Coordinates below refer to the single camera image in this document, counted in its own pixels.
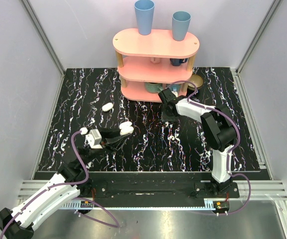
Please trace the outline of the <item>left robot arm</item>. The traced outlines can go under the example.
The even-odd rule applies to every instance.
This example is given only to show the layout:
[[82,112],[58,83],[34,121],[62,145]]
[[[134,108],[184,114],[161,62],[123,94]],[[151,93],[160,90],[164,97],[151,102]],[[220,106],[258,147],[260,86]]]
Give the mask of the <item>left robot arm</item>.
[[64,162],[43,187],[19,206],[0,211],[0,238],[32,238],[49,216],[73,199],[95,205],[96,189],[86,165],[104,150],[119,150],[133,131],[131,123],[125,122],[117,130],[83,127],[73,133],[71,146],[76,159]]

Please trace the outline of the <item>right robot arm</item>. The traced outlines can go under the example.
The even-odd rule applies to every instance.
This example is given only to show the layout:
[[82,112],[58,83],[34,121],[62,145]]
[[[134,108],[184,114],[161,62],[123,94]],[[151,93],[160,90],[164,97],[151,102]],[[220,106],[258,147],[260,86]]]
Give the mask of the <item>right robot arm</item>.
[[230,158],[240,142],[240,133],[229,108],[203,105],[189,97],[176,97],[169,88],[159,92],[158,96],[168,121],[185,116],[201,123],[205,142],[212,149],[213,163],[211,180],[205,190],[215,197],[222,197],[232,184]]

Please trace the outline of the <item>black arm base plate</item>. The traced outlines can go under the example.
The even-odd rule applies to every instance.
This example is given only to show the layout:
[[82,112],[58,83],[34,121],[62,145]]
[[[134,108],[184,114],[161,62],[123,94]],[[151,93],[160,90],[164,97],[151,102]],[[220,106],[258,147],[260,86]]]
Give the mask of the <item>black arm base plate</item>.
[[91,172],[96,196],[183,194],[195,198],[238,199],[238,186],[231,179],[217,183],[210,172]]

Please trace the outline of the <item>white earbuds charging case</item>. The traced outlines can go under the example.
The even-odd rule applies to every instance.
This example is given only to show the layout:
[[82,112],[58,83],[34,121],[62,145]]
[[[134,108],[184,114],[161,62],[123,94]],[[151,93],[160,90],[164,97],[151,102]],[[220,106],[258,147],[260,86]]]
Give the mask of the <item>white earbuds charging case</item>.
[[132,122],[126,121],[119,125],[120,135],[132,134],[134,131],[134,127],[132,126]]

